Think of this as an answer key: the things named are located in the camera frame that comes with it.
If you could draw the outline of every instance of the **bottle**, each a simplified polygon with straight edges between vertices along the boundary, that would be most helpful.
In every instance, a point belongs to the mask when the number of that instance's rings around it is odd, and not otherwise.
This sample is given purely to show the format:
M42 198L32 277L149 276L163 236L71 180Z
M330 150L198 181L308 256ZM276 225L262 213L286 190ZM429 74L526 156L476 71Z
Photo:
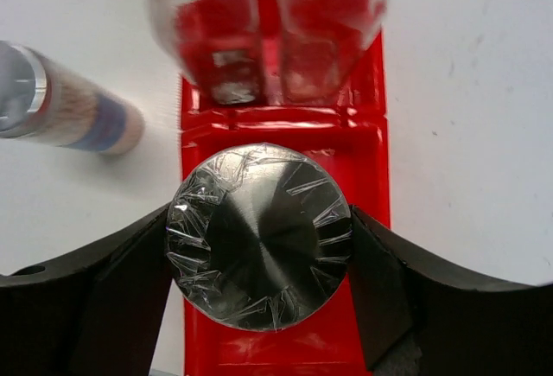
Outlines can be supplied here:
M331 105L378 34L387 0L277 1L284 97Z
M221 105L264 95L257 0L147 0L162 47L185 78Z
M30 48L0 41L0 138L123 154L142 137L141 112Z

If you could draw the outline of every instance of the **red tray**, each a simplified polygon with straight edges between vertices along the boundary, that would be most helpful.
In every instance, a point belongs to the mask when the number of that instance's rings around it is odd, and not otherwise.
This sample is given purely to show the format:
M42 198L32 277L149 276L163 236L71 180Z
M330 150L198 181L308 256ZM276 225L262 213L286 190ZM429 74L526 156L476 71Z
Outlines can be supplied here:
M262 30L275 37L275 0L259 0ZM182 85L182 176L228 147L274 143L316 160L350 204L390 224L387 122L381 36L367 51L343 99L331 107L224 108ZM185 302L185 375L367 375L346 279L304 322L275 333L237 330L213 322Z

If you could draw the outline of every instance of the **tabletop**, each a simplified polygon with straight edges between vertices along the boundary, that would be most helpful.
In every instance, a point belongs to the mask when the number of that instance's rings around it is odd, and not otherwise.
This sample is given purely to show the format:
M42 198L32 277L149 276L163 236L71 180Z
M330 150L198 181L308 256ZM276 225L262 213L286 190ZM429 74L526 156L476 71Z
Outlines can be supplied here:
M399 234L468 268L553 281L553 0L391 0L385 67ZM133 101L143 141L106 161L0 142L0 273L59 256L169 201L180 183L176 64L143 0L2 0L0 39ZM172 289L154 367L181 374Z

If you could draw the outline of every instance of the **shiny round cap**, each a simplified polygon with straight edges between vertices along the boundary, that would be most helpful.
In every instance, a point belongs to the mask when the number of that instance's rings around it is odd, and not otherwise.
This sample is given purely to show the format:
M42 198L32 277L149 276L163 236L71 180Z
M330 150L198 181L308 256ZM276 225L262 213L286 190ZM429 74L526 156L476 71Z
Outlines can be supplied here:
M44 67L29 49L0 41L0 137L19 137L39 128L46 100Z
M271 144L224 150L182 183L168 215L167 256L184 296L216 322L275 330L338 289L351 218L332 179Z

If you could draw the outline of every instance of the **blue label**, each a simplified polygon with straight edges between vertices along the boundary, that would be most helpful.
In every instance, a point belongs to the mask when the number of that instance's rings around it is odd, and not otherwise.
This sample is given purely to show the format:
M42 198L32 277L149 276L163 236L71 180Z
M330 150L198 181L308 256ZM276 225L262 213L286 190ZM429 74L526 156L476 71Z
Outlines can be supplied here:
M106 151L113 147L124 133L127 113L124 107L101 93L96 94L98 109L91 129L69 149Z

